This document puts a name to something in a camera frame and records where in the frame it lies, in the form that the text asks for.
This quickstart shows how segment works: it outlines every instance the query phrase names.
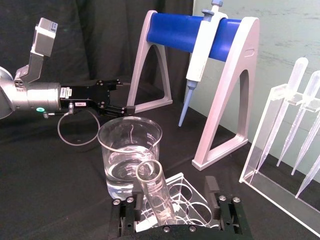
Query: sticker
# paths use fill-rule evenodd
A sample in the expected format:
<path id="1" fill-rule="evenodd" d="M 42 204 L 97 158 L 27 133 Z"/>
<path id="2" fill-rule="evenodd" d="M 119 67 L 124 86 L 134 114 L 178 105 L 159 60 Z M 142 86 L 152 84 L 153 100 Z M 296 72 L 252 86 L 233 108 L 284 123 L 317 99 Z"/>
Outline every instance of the sticker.
<path id="1" fill-rule="evenodd" d="M 67 87 L 65 90 L 65 99 L 68 99 L 72 96 L 72 89 L 70 87 Z"/>
<path id="2" fill-rule="evenodd" d="M 87 103 L 85 103 L 85 102 L 76 102 L 75 106 L 76 107 L 85 107 L 85 106 L 87 106 Z"/>
<path id="3" fill-rule="evenodd" d="M 66 88 L 62 87 L 60 92 L 60 98 L 65 98 L 65 97 L 66 97 Z"/>
<path id="4" fill-rule="evenodd" d="M 55 23 L 55 22 L 52 22 L 51 26 L 50 26 L 50 31 L 53 32 L 53 33 L 56 33 L 57 32 L 57 28 L 58 28 L 58 24 Z"/>

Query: clear plastic pipette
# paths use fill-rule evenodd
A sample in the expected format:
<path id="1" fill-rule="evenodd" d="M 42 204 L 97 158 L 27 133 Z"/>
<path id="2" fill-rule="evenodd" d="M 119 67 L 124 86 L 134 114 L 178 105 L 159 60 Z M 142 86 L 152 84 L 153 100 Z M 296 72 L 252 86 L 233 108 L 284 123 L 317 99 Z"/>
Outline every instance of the clear plastic pipette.
<path id="1" fill-rule="evenodd" d="M 305 57 L 300 57 L 297 61 L 295 61 L 290 79 L 289 79 L 287 87 L 286 87 L 286 92 L 287 92 L 288 96 L 297 92 L 298 87 L 301 82 L 301 79 L 302 79 L 302 77 L 305 73 L 305 70 L 307 68 L 307 65 L 308 65 L 308 59 L 306 59 Z M 257 171 L 259 171 L 259 169 L 261 168 L 262 164 L 264 163 L 264 161 L 266 160 L 266 158 L 269 154 L 272 143 L 274 142 L 274 140 L 276 138 L 276 135 L 278 133 L 280 125 L 285 117 L 288 106 L 289 106 L 289 103 L 286 100 L 284 100 L 281 107 L 280 107 L 278 116 L 276 117 L 276 119 L 274 121 L 269 138 L 264 146 L 264 149 L 263 149 L 263 152 L 262 152 L 262 155 L 261 155 L 258 167 L 257 167 Z"/>
<path id="2" fill-rule="evenodd" d="M 316 159 L 312 168 L 310 169 L 308 174 L 303 179 L 303 182 L 298 190 L 298 193 L 295 195 L 296 199 L 299 197 L 300 193 L 306 188 L 306 186 L 309 185 L 309 183 L 312 181 L 312 179 L 314 179 L 314 177 L 316 176 L 319 169 L 320 169 L 320 156 L 318 156 L 318 158 Z"/>
<path id="3" fill-rule="evenodd" d="M 305 112 L 306 112 L 305 106 L 308 105 L 309 102 L 315 98 L 319 88 L 320 88 L 320 71 L 315 71 L 311 75 L 311 78 L 310 78 L 310 80 L 304 90 L 304 93 L 302 95 L 303 103 L 301 104 L 299 111 L 293 121 L 293 124 L 291 126 L 290 131 L 289 131 L 289 134 L 285 139 L 280 158 L 278 160 L 278 163 L 276 164 L 277 166 L 279 166 L 279 164 L 281 163 L 284 155 L 286 154 L 288 148 L 290 147 L 292 141 L 294 140 L 294 137 L 297 133 L 299 125 L 305 115 Z"/>
<path id="4" fill-rule="evenodd" d="M 301 162 L 302 158 L 305 156 L 306 152 L 308 151 L 312 141 L 314 140 L 318 130 L 320 129 L 320 112 L 319 114 L 316 116 L 316 119 L 312 125 L 312 127 L 310 128 L 310 131 L 308 133 L 308 136 L 306 137 L 302 147 L 301 147 L 301 150 L 298 154 L 298 158 L 296 159 L 295 161 L 295 164 L 294 164 L 294 167 L 293 167 L 293 170 L 291 172 L 291 175 L 295 174 L 295 171 L 299 165 L 299 163 Z"/>

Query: black fabric backdrop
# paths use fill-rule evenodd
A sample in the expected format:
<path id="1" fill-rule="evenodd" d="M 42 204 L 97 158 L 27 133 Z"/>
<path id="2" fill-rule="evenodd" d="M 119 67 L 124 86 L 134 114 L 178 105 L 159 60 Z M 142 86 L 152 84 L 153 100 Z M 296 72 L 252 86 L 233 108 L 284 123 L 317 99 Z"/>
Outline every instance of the black fabric backdrop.
<path id="1" fill-rule="evenodd" d="M 148 10 L 191 15 L 193 0 L 1 0 L 0 9 L 0 66 L 13 76 L 28 64 L 35 25 L 44 17 L 58 23 L 58 30 L 39 81 L 120 78 L 130 82 Z M 188 53 L 167 50 L 172 97 L 180 101 L 188 63 Z M 157 64 L 151 50 L 141 82 L 161 88 Z"/>

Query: blue pipette tip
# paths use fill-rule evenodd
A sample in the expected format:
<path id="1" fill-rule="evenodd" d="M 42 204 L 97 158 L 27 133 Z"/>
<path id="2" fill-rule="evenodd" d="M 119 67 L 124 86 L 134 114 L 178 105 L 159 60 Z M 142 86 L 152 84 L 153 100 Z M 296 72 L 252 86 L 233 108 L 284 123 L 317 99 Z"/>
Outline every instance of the blue pipette tip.
<path id="1" fill-rule="evenodd" d="M 183 105 L 183 109 L 182 109 L 179 124 L 178 124 L 179 127 L 181 127 L 182 123 L 184 122 L 193 91 L 194 91 L 193 89 L 189 89 L 188 94 L 186 95 L 186 99 Z"/>

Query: micropipette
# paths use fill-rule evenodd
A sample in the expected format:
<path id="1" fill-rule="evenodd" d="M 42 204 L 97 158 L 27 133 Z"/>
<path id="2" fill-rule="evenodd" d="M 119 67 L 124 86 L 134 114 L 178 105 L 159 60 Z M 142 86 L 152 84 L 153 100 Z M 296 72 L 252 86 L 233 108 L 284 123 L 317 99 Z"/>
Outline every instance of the micropipette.
<path id="1" fill-rule="evenodd" d="M 198 82 L 201 81 L 205 66 L 214 42 L 216 32 L 220 20 L 227 18 L 227 15 L 219 12 L 219 7 L 222 7 L 222 0 L 212 0 L 212 9 L 202 10 L 204 13 L 203 20 L 200 23 L 199 31 L 196 36 L 188 72 L 186 74 L 188 93 L 185 98 L 183 109 L 181 112 L 178 126 L 181 127 L 185 119 L 187 109 Z"/>
<path id="2" fill-rule="evenodd" d="M 301 104 L 299 111 L 293 121 L 293 124 L 291 126 L 291 129 L 289 131 L 288 136 L 285 139 L 284 142 L 284 146 L 280 155 L 280 158 L 277 162 L 277 167 L 279 166 L 279 164 L 281 163 L 284 155 L 286 154 L 286 151 L 288 150 L 288 148 L 290 147 L 292 141 L 294 140 L 294 137 L 297 133 L 297 130 L 299 128 L 299 125 L 305 115 L 306 112 L 306 108 L 305 106 L 309 104 L 309 102 L 311 100 L 313 100 L 313 98 L 315 98 L 318 90 L 320 88 L 320 71 L 315 71 L 312 75 L 311 78 L 304 90 L 304 93 L 302 95 L 302 99 L 303 99 L 303 103 Z"/>
<path id="3" fill-rule="evenodd" d="M 301 79 L 302 79 L 302 77 L 305 73 L 305 70 L 307 68 L 307 65 L 308 65 L 308 59 L 306 59 L 305 57 L 300 57 L 300 58 L 298 58 L 297 61 L 295 61 L 290 79 L 289 79 L 287 87 L 286 87 L 287 97 L 290 97 L 292 94 L 297 92 L 298 87 L 301 82 Z M 276 138 L 276 135 L 278 133 L 280 125 L 285 117 L 288 106 L 289 106 L 289 103 L 286 100 L 284 100 L 281 107 L 280 107 L 278 116 L 276 117 L 276 119 L 274 121 L 274 124 L 273 124 L 272 130 L 270 132 L 270 135 L 268 137 L 268 140 L 264 146 L 262 155 L 259 160 L 258 167 L 256 169 L 257 171 L 259 171 L 259 169 L 261 168 L 262 164 L 264 163 L 264 161 L 266 160 L 266 158 L 269 154 L 269 151 L 270 151 L 271 146 Z"/>
<path id="4" fill-rule="evenodd" d="M 310 171 L 303 179 L 302 184 L 298 190 L 298 193 L 295 195 L 296 199 L 299 197 L 300 193 L 306 188 L 306 186 L 309 185 L 309 183 L 312 181 L 312 179 L 314 179 L 314 177 L 316 176 L 319 169 L 320 169 L 320 156 L 318 156 L 315 163 L 311 167 Z"/>
<path id="5" fill-rule="evenodd" d="M 306 137 L 301 150 L 298 154 L 298 158 L 296 159 L 295 163 L 294 163 L 294 167 L 293 170 L 291 172 L 291 175 L 295 174 L 295 171 L 299 165 L 299 163 L 301 162 L 302 158 L 305 156 L 307 150 L 309 149 L 312 141 L 314 140 L 318 130 L 320 129 L 320 112 L 319 114 L 316 116 L 316 119 L 312 125 L 312 127 L 310 128 L 310 131 L 308 133 L 308 136 Z"/>

